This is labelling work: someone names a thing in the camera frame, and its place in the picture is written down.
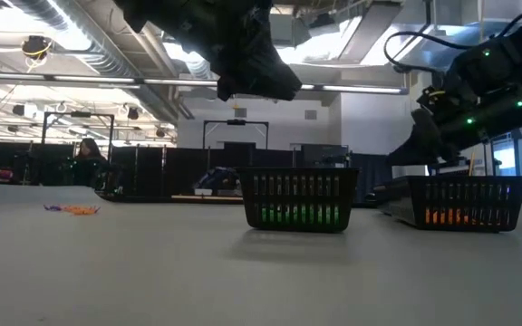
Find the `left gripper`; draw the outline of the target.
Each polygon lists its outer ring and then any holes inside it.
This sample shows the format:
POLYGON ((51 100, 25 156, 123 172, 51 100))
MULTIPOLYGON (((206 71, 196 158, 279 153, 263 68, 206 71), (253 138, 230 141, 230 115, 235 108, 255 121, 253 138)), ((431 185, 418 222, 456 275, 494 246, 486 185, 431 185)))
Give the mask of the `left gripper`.
POLYGON ((225 101, 251 94, 291 101, 302 83, 270 37, 270 0, 115 0, 133 31, 151 23, 187 53, 198 53, 218 76, 225 101))

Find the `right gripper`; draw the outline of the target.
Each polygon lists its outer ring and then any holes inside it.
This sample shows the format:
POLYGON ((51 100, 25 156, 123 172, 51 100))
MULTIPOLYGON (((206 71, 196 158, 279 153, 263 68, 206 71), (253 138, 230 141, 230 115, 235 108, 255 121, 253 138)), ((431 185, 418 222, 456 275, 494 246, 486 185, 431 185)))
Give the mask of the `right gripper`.
POLYGON ((387 156, 392 166, 450 162, 462 149, 522 128, 522 52, 507 38, 469 48, 418 103, 410 136, 387 156))

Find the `dark grey cabinet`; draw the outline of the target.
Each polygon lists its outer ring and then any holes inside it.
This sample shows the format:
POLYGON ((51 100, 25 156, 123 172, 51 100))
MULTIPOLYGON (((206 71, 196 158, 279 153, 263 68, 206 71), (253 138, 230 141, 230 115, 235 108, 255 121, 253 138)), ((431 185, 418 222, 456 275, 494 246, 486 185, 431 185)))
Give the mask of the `dark grey cabinet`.
POLYGON ((304 144, 301 153, 305 168, 344 168, 349 149, 338 145, 304 144))

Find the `long ceiling light bar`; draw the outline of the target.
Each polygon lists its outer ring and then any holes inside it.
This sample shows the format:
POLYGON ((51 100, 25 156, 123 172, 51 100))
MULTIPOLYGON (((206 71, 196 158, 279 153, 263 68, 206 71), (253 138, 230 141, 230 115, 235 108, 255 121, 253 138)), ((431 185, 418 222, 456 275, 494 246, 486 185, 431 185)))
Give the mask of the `long ceiling light bar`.
MULTIPOLYGON (((0 83, 30 82, 34 84, 72 83, 93 84, 97 86, 110 85, 111 87, 136 87, 141 85, 164 85, 182 87, 216 88, 218 83, 211 80, 185 80, 173 78, 140 78, 140 77, 106 77, 0 72, 0 83)), ((332 85, 332 84, 303 84, 302 91, 365 93, 384 95, 406 95, 409 91, 403 87, 374 87, 360 85, 332 85)))

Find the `person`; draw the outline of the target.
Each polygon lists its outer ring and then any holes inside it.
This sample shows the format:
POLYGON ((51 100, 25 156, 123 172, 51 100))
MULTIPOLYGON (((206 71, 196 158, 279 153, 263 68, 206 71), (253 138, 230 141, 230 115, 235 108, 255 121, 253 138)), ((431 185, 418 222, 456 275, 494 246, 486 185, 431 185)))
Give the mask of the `person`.
POLYGON ((108 160, 102 155, 94 139, 82 139, 79 151, 72 162, 72 183, 75 186, 102 186, 103 177, 109 166, 108 160))

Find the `grey table mat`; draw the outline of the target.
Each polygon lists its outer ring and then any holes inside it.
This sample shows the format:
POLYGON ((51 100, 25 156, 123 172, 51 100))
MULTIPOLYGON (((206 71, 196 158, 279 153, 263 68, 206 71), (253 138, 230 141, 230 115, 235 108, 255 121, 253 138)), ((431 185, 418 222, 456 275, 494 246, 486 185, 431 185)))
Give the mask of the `grey table mat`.
POLYGON ((339 235, 296 234, 250 228, 241 206, 0 185, 0 325, 522 326, 522 209, 505 234, 364 209, 339 235))

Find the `black gantry frame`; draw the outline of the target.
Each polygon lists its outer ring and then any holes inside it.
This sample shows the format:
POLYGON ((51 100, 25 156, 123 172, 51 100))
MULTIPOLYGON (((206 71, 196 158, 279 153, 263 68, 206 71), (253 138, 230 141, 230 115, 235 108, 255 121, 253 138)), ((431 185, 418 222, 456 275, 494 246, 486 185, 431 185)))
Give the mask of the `black gantry frame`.
POLYGON ((114 136, 114 127, 115 127, 115 116, 113 114, 107 114, 107 113, 92 113, 92 112, 85 112, 85 111, 72 111, 72 112, 50 112, 47 111, 43 114, 43 126, 42 126, 42 135, 41 135, 41 144, 45 144, 47 140, 47 130, 51 128, 55 122, 49 122, 48 119, 52 116, 55 116, 56 118, 60 119, 64 116, 70 116, 71 118, 81 118, 81 119, 91 119, 91 118, 107 118, 110 120, 110 126, 109 126, 109 136, 108 136, 108 143, 106 146, 109 149, 112 149, 113 147, 113 136, 114 136))
POLYGON ((266 127, 266 132, 260 132, 262 136, 265 137, 265 150, 268 150, 269 145, 269 126, 270 123, 268 121, 251 121, 251 120, 241 120, 241 119, 232 119, 232 120, 203 120, 202 124, 202 141, 201 148, 206 149, 206 138, 208 135, 207 126, 208 124, 225 124, 228 126, 246 126, 250 125, 262 125, 266 127))

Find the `corrugated silver air duct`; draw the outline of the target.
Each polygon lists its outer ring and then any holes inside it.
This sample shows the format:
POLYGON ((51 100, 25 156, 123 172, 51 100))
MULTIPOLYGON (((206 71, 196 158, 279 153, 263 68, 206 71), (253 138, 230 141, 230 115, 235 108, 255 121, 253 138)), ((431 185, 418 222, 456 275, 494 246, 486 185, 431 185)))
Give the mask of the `corrugated silver air duct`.
POLYGON ((138 77, 140 72, 76 0, 4 0, 53 31, 54 40, 76 52, 103 76, 138 77))

